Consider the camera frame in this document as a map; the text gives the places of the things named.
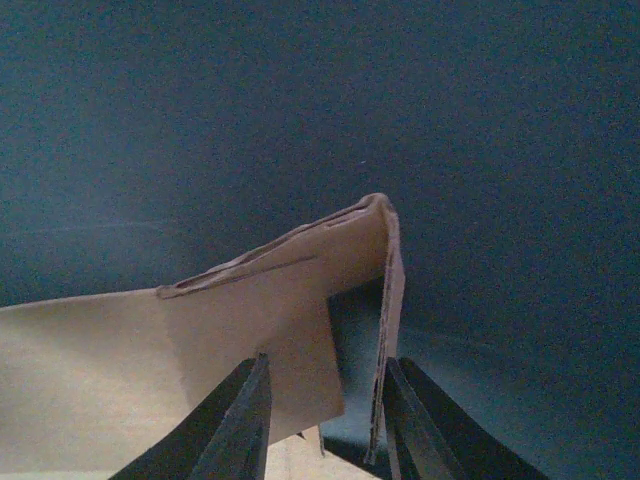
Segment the cardboard box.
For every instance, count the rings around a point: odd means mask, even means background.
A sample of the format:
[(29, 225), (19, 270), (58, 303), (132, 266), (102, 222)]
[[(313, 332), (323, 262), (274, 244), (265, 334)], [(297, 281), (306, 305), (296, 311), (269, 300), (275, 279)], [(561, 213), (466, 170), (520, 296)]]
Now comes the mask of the cardboard box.
[(1, 311), (1, 471), (114, 472), (265, 353), (270, 441), (340, 416), (329, 299), (382, 279), (377, 359), (397, 348), (398, 215), (375, 193), (169, 286)]

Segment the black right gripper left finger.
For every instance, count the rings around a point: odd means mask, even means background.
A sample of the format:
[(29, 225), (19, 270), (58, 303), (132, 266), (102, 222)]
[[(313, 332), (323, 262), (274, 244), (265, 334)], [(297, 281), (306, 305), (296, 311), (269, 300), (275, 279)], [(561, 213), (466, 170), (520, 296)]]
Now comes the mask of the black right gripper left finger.
[(263, 479), (271, 419), (269, 361), (242, 361), (166, 437), (114, 479)]

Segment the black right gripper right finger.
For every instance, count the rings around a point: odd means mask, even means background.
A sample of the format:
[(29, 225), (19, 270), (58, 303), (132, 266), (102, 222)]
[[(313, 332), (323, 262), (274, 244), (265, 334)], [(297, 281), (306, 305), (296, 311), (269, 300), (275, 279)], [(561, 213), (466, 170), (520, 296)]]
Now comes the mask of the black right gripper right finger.
[(394, 479), (544, 479), (473, 420), (418, 365), (390, 357), (383, 388)]

